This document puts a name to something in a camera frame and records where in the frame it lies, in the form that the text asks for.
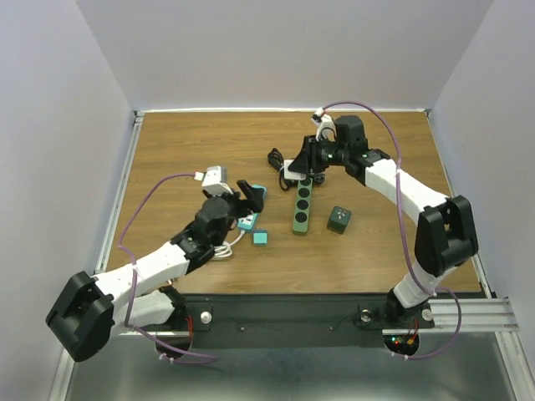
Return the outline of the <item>white charger plug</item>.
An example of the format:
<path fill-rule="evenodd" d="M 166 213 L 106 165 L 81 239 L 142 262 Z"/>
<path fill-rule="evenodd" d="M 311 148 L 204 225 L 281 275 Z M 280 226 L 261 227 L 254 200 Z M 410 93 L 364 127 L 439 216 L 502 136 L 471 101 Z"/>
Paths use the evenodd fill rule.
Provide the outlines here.
<path fill-rule="evenodd" d="M 301 181 L 307 178 L 306 174 L 291 171 L 289 166 L 293 163 L 293 159 L 285 160 L 283 162 L 283 178 L 285 180 Z"/>

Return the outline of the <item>blue usb socket strip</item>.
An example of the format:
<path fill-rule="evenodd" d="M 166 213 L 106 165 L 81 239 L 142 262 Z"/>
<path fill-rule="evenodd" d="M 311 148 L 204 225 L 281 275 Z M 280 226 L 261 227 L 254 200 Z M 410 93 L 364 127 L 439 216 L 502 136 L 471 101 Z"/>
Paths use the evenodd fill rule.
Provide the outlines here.
<path fill-rule="evenodd" d="M 262 198 L 265 198 L 267 194 L 267 188 L 262 185 L 253 185 L 255 189 L 260 189 L 262 191 Z M 252 213 L 246 217 L 240 218 L 237 222 L 237 228 L 240 231 L 251 232 L 256 225 L 258 218 L 258 213 Z"/>

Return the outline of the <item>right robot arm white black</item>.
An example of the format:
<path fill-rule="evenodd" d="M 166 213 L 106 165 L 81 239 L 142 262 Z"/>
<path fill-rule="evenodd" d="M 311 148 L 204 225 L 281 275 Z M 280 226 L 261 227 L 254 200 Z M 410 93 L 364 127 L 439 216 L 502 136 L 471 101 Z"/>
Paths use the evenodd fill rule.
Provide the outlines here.
<path fill-rule="evenodd" d="M 404 278 L 387 294 L 385 316 L 403 326 L 436 294 L 445 277 L 478 253 L 471 203 L 449 197 L 407 174 L 384 151 L 371 149 L 364 123 L 356 115 L 332 119 L 323 109 L 312 117 L 314 135 L 303 140 L 298 155 L 285 163 L 287 178 L 312 177 L 330 166 L 341 166 L 361 185 L 392 201 L 398 217 L 416 225 L 414 259 Z"/>

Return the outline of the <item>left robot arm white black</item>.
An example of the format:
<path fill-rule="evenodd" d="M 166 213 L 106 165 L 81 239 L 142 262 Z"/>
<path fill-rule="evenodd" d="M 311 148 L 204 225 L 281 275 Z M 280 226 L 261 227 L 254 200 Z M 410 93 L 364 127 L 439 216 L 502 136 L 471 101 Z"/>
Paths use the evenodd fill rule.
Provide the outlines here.
<path fill-rule="evenodd" d="M 156 251 L 110 272 L 79 272 L 67 280 L 45 322 L 75 362 L 93 357 L 121 333 L 192 323 L 171 280 L 208 263 L 239 219 L 262 211 L 266 193 L 245 180 L 238 190 L 221 179 L 202 185 L 206 200 L 193 221 Z"/>

